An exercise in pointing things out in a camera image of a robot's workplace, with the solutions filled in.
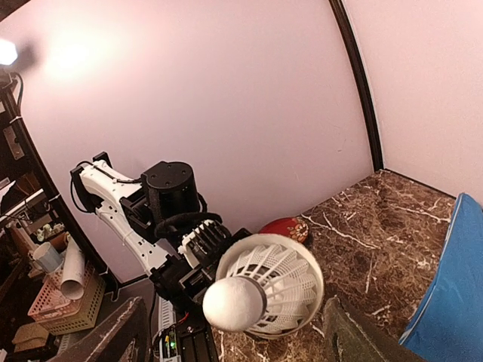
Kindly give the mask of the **blue racket bag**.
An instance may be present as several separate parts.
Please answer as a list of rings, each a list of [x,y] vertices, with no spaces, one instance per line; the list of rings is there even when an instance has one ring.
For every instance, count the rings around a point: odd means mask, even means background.
[[[482,207],[456,201],[438,269],[399,344],[427,361],[482,360]]]

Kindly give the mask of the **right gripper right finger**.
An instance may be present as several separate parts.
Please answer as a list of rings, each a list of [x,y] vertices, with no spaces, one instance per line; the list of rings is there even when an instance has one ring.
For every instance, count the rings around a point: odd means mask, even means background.
[[[333,296],[322,312],[329,361],[422,361],[399,345],[345,299]]]

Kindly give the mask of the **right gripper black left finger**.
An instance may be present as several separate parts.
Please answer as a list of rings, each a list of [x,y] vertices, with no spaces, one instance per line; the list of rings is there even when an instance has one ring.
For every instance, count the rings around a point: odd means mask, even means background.
[[[57,361],[149,360],[146,304],[131,297],[88,335],[56,356]]]

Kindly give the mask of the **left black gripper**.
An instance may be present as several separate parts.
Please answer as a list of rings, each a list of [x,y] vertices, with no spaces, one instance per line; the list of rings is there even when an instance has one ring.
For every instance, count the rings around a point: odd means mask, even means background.
[[[200,308],[221,256],[251,233],[245,228],[232,233],[219,214],[208,211],[187,163],[160,161],[142,173],[141,183],[151,213],[149,235],[176,251],[148,267],[149,279],[175,311]]]

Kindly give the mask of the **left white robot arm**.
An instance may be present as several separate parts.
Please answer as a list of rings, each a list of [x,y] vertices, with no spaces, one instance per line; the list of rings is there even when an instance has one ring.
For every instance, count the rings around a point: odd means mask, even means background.
[[[231,233],[219,214],[208,211],[185,162],[160,161],[130,179],[102,152],[70,174],[84,211],[114,231],[156,293],[180,313],[200,309],[221,256],[250,234],[247,229]]]

